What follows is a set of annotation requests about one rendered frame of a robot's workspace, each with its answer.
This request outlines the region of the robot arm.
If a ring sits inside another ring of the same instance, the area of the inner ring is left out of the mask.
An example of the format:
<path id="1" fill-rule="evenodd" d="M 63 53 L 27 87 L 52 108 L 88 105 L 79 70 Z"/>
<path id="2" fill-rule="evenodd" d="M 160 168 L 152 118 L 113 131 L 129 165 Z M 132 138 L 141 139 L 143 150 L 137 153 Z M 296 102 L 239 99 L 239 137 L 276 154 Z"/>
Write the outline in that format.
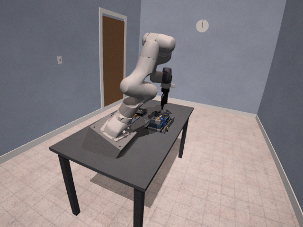
<path id="1" fill-rule="evenodd" d="M 157 87 L 152 83 L 161 83 L 162 88 L 176 87 L 171 84 L 171 68 L 164 67 L 162 72 L 156 71 L 157 65 L 171 59 L 175 39 L 164 34 L 146 33 L 142 44 L 134 71 L 120 83 L 120 91 L 129 97 L 123 100 L 117 112 L 100 128 L 101 133 L 114 142 L 129 135 L 132 119 L 138 109 L 156 97 Z M 144 81 L 149 75 L 152 83 Z"/>

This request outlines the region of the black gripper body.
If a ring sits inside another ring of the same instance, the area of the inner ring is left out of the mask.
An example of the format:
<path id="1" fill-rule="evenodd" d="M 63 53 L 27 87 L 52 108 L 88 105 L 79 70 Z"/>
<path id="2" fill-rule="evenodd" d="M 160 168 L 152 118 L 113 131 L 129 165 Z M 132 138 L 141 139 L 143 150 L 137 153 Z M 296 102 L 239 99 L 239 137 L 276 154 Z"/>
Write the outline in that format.
<path id="1" fill-rule="evenodd" d="M 169 88 L 161 88 L 161 91 L 163 92 L 165 98 L 166 94 L 169 93 Z"/>

